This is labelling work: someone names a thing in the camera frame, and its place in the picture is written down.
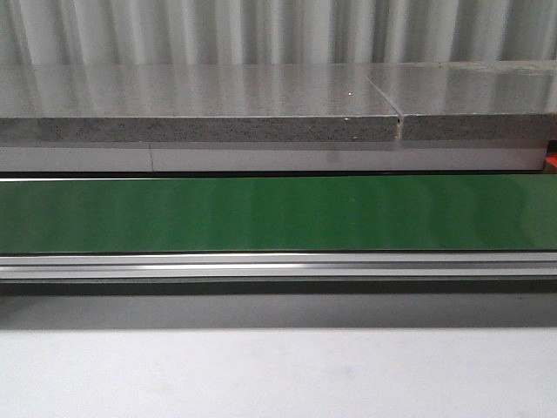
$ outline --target corrugated wall panel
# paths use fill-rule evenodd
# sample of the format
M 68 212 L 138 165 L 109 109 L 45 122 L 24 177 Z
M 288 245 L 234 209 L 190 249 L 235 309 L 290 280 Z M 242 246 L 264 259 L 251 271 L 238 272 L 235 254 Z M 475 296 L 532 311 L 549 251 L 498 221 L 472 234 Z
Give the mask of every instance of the corrugated wall panel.
M 0 64 L 557 59 L 557 0 L 0 0 Z

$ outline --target white panel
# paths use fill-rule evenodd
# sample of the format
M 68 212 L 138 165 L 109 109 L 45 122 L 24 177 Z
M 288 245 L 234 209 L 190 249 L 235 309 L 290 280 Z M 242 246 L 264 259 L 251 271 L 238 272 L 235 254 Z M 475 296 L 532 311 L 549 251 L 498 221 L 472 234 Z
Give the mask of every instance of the white panel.
M 4 0 L 0 63 L 555 59 L 557 0 Z

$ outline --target green conveyor belt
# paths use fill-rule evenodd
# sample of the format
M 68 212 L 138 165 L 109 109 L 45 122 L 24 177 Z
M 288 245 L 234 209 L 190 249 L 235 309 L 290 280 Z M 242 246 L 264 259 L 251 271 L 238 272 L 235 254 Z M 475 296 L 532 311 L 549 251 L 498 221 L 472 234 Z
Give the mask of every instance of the green conveyor belt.
M 557 176 L 0 182 L 0 253 L 557 249 Z

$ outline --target red object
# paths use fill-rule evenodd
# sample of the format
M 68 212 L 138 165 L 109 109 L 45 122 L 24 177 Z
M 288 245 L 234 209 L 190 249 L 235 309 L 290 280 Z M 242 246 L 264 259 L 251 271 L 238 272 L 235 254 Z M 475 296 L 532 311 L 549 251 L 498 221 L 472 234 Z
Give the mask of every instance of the red object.
M 557 174 L 557 152 L 546 155 L 546 163 L 543 172 Z

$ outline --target gray speckled stone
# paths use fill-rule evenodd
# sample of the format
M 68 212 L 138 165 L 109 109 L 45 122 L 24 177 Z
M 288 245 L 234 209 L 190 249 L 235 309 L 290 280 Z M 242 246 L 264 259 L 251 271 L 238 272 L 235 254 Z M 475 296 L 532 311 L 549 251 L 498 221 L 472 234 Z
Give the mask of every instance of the gray speckled stone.
M 557 138 L 557 62 L 370 64 L 402 139 L 547 143 Z
M 391 141 L 361 65 L 0 67 L 0 141 Z

